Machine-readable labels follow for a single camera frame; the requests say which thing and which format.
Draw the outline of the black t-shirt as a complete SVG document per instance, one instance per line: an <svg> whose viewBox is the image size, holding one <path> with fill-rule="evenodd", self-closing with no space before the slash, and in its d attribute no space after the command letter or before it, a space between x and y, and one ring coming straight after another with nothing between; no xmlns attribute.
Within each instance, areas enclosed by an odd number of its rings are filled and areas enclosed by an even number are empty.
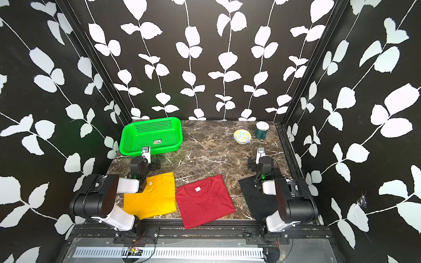
<svg viewBox="0 0 421 263"><path fill-rule="evenodd" d="M275 195L265 195L261 190L255 186L256 175L239 180L241 192L251 216L256 221L262 221L278 211Z"/></svg>

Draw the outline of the yellow t-shirt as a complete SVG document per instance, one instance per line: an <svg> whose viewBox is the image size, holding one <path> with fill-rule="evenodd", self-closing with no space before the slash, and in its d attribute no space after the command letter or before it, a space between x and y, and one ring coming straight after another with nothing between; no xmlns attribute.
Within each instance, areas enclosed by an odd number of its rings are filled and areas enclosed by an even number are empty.
<svg viewBox="0 0 421 263"><path fill-rule="evenodd" d="M174 174L148 177L142 193L124 195L123 210L140 220L177 211Z"/></svg>

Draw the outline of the green plastic basket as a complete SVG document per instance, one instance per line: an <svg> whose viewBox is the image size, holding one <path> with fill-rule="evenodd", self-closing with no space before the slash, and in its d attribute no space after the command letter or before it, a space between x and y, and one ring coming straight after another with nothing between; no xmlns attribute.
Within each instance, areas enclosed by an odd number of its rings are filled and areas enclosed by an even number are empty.
<svg viewBox="0 0 421 263"><path fill-rule="evenodd" d="M141 156L144 147L151 155L178 151L183 143L181 120L176 117L133 122L124 127L120 153L124 156Z"/></svg>

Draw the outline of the dark green mug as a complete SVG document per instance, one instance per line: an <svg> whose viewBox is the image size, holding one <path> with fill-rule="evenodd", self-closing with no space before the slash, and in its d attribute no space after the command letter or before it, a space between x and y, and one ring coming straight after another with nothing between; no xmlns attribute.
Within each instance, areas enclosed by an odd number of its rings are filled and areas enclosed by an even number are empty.
<svg viewBox="0 0 421 263"><path fill-rule="evenodd" d="M267 122L259 121L256 123L255 137L260 140L265 140L270 126Z"/></svg>

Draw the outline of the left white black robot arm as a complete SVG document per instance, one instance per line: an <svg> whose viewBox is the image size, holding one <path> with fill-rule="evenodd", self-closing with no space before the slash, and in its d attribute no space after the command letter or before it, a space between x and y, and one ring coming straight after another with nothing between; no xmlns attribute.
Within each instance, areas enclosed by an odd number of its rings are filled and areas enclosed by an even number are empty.
<svg viewBox="0 0 421 263"><path fill-rule="evenodd" d="M91 174L70 202L70 214L84 219L96 219L116 231L143 234L140 219L128 214L116 203L117 194L141 194L145 191L150 172L161 168L159 159L150 160L146 155L130 162L130 177L117 174Z"/></svg>

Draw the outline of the white perforated rail strip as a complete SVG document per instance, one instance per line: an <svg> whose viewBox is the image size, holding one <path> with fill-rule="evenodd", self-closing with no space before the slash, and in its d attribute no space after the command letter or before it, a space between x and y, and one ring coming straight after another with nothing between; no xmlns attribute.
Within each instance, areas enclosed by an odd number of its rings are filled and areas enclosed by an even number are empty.
<svg viewBox="0 0 421 263"><path fill-rule="evenodd" d="M142 256L125 257L127 247L77 247L71 258L249 260L265 258L262 248L138 247Z"/></svg>

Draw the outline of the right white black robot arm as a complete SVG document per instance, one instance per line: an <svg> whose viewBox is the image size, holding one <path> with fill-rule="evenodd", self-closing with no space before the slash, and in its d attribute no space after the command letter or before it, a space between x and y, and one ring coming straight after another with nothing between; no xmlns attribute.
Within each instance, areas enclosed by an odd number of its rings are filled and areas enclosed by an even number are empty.
<svg viewBox="0 0 421 263"><path fill-rule="evenodd" d="M319 211L305 180L283 176L274 162L269 156L247 160L248 169L255 172L254 186L263 196L273 196L277 206L264 217L262 232L279 233L298 224L316 222Z"/></svg>

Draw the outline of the patterned yellow blue bowl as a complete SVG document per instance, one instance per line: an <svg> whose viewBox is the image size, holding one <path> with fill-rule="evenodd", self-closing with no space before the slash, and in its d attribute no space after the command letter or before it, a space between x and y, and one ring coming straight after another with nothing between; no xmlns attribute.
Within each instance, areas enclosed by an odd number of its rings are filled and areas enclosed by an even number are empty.
<svg viewBox="0 0 421 263"><path fill-rule="evenodd" d="M233 137L234 140L240 145L248 144L252 139L251 133L245 129L236 130L233 134Z"/></svg>

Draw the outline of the black front mounting rail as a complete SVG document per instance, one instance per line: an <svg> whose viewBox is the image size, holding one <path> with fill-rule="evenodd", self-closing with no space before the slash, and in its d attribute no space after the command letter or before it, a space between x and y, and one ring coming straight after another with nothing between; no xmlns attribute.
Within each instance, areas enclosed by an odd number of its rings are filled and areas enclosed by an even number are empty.
<svg viewBox="0 0 421 263"><path fill-rule="evenodd" d="M156 243L165 239L187 240L236 240L240 239L247 244L256 244L263 247L273 247L278 244L286 245L298 240L327 240L335 244L332 231L317 223L298 224L284 232L270 233L264 230L263 224L255 220L216 220L199 227L185 229L180 219L144 219L135 226L140 228L140 233L133 231L118 232L94 221L76 225L71 231L67 243L76 238L110 239L117 244L148 243L148 237Z"/></svg>

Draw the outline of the small circuit board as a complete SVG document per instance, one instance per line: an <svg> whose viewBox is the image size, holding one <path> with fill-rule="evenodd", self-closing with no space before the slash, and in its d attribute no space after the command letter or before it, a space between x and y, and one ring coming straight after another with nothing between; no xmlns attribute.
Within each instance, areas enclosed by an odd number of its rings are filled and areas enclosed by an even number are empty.
<svg viewBox="0 0 421 263"><path fill-rule="evenodd" d="M140 248L128 248L125 257L142 256L143 250Z"/></svg>

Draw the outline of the red t-shirt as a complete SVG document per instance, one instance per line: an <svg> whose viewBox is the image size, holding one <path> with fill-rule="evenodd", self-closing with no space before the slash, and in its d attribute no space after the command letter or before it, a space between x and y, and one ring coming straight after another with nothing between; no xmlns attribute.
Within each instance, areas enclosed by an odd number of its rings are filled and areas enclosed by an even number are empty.
<svg viewBox="0 0 421 263"><path fill-rule="evenodd" d="M192 229L236 211L221 174L176 189L175 199L185 229Z"/></svg>

